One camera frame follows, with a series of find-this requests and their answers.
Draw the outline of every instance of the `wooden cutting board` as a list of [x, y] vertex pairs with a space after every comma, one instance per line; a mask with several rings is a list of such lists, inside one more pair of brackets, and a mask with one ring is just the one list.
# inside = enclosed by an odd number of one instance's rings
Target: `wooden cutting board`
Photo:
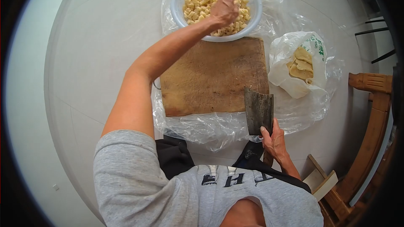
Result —
[[243, 112], [244, 86], [269, 94], [264, 42], [200, 41], [160, 77], [166, 116]]

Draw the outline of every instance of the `cut dough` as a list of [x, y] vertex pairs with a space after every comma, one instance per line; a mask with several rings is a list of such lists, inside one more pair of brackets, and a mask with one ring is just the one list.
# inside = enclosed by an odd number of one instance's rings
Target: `cut dough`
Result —
[[308, 62], [310, 64], [313, 64], [311, 62], [311, 54], [307, 52], [303, 47], [298, 47], [296, 51], [293, 53], [293, 55], [302, 61]]
[[289, 59], [290, 59], [290, 58], [293, 58], [293, 61], [286, 63], [286, 66], [287, 66], [288, 68], [290, 68], [290, 67], [292, 66], [292, 64], [294, 64], [295, 61], [296, 61], [296, 57], [295, 57], [295, 54], [294, 54], [294, 53], [292, 54], [291, 57], [289, 57]]
[[302, 61], [301, 59], [296, 59], [296, 63], [297, 69], [313, 72], [313, 65], [311, 65], [310, 63]]
[[288, 68], [290, 68], [292, 65], [293, 65], [293, 62], [288, 62], [288, 63], [286, 63], [286, 66], [287, 66]]
[[303, 47], [298, 47], [293, 55], [289, 58], [293, 58], [293, 61], [286, 63], [289, 74], [292, 77], [297, 77], [311, 84], [313, 78], [313, 65], [311, 62], [311, 54], [307, 52]]
[[299, 70], [297, 69], [296, 64], [292, 64], [289, 68], [289, 74], [293, 77], [297, 77], [306, 81], [307, 78], [313, 78], [313, 72], [307, 70]]

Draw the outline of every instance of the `black chair leg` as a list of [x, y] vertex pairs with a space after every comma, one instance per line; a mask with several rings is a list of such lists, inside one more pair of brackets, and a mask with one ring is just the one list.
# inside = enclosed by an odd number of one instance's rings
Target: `black chair leg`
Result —
[[373, 64], [373, 63], [376, 63], [376, 62], [380, 62], [381, 60], [384, 60], [384, 59], [386, 59], [387, 57], [392, 56], [392, 55], [395, 54], [395, 53], [396, 53], [396, 50], [393, 49], [393, 50], [391, 50], [390, 52], [388, 52], [387, 54], [384, 54], [384, 55], [380, 56], [379, 58], [373, 60], [373, 61], [372, 61], [372, 64]]
[[355, 33], [355, 36], [356, 35], [361, 35], [361, 34], [366, 34], [366, 33], [375, 33], [375, 32], [380, 32], [380, 31], [387, 31], [388, 29], [389, 29], [388, 27], [377, 28], [377, 29], [373, 29], [373, 30], [368, 30], [368, 31], [364, 31], [364, 32]]
[[384, 20], [371, 20], [371, 21], [366, 21], [365, 24], [369, 23], [375, 23], [375, 22], [383, 22]]

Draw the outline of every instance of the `wooden chair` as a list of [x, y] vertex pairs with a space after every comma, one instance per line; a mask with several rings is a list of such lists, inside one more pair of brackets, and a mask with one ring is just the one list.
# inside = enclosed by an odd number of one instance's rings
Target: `wooden chair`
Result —
[[[371, 92], [369, 95], [369, 100], [372, 101], [371, 115], [361, 147], [350, 170], [344, 179], [324, 196], [324, 201], [319, 202], [326, 226], [343, 225], [346, 221], [351, 220], [353, 215], [358, 215], [358, 212], [361, 212], [366, 206], [363, 201], [358, 201], [350, 207], [349, 202], [364, 183], [381, 148], [389, 117], [391, 82], [392, 76], [384, 74], [349, 74], [349, 86]], [[389, 160], [387, 158], [389, 153], [387, 151], [384, 154], [384, 160]], [[376, 175], [372, 178], [367, 190], [371, 185], [374, 187], [381, 183], [381, 176], [387, 166], [386, 161], [379, 164]], [[337, 220], [332, 220], [331, 214], [336, 215]]]

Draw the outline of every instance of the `printed graphic on shirt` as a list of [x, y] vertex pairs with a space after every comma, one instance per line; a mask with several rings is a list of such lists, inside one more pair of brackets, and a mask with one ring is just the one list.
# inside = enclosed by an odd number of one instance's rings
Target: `printed graphic on shirt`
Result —
[[202, 179], [202, 186], [203, 185], [211, 185], [217, 184], [216, 183], [216, 175], [217, 169], [219, 168], [218, 165], [206, 165], [209, 168], [209, 174], [205, 174]]
[[268, 174], [264, 174], [263, 172], [259, 172], [256, 170], [253, 170], [254, 173], [254, 181], [255, 181], [255, 186], [262, 181], [267, 181], [270, 179], [273, 179], [274, 177], [268, 175]]
[[243, 177], [245, 173], [236, 175], [230, 175], [227, 177], [226, 184], [223, 187], [231, 187], [233, 185], [243, 184]]
[[227, 167], [227, 176], [234, 175], [236, 171], [237, 171], [236, 167], [228, 166]]

